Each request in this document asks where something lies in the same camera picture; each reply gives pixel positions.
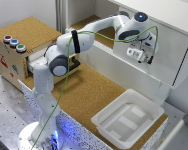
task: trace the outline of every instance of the shelf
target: shelf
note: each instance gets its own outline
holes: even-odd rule
[[[85,20],[82,20],[74,25],[72,25],[71,27],[76,29],[76,30],[80,30],[82,29],[84,26],[86,26],[88,23],[90,22],[93,22],[93,21],[96,21],[96,20],[99,20],[100,18],[98,16],[91,16]],[[115,30],[113,27],[109,27],[109,28],[106,28],[106,29],[103,29],[103,30],[100,30],[98,33],[100,34],[103,34],[109,38],[112,38],[112,39],[115,39]],[[114,42],[113,41],[110,41],[108,39],[105,39],[99,35],[96,35],[95,37],[95,40],[108,46],[109,48],[113,49],[113,45],[114,45]]]

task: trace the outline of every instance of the blue button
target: blue button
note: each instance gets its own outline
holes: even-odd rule
[[[18,40],[11,40],[11,43],[17,43]]]

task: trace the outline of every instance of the cabinet door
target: cabinet door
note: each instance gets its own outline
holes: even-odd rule
[[[120,10],[128,12],[131,18],[135,14],[122,7]],[[151,19],[150,26],[157,26],[159,29],[159,51],[151,65],[140,64],[137,60],[127,56],[126,51],[129,46],[127,43],[115,42],[113,52],[126,62],[173,86],[188,49],[188,36]],[[152,29],[151,32],[156,35],[155,29]]]

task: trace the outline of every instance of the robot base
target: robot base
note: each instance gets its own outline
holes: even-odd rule
[[[18,137],[18,150],[31,150],[33,143],[29,141],[29,137],[31,136],[31,133],[33,132],[33,130],[36,128],[37,125],[38,122],[31,123],[20,132]],[[60,147],[62,147],[64,143],[64,139],[60,138],[58,142],[59,145],[61,145]],[[35,147],[32,150],[43,150],[43,148],[35,145]]]

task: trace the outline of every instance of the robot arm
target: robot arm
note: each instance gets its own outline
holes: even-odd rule
[[[149,25],[149,18],[146,14],[139,12],[134,15],[132,19],[129,18],[126,12],[117,12],[108,18],[97,20],[95,22],[87,24],[81,31],[93,31],[98,32],[99,30],[114,27],[116,36],[119,40],[126,40],[135,35],[138,35],[142,31],[146,30]],[[49,65],[49,70],[54,76],[63,76],[67,73],[68,68],[68,42],[72,37],[71,33],[67,33],[58,37],[57,44],[52,45],[47,49],[45,58]],[[80,47],[80,52],[89,50],[94,43],[95,34],[93,33],[83,33],[78,34],[78,42]],[[151,32],[147,31],[140,35],[138,38],[134,38],[132,41],[140,41],[142,45],[149,49],[154,48],[156,36]],[[70,53],[73,55],[75,53],[74,42],[72,40],[70,44]],[[127,55],[135,57],[137,56],[138,61],[144,61],[146,55],[143,55],[143,51],[136,51],[134,48],[128,49]]]

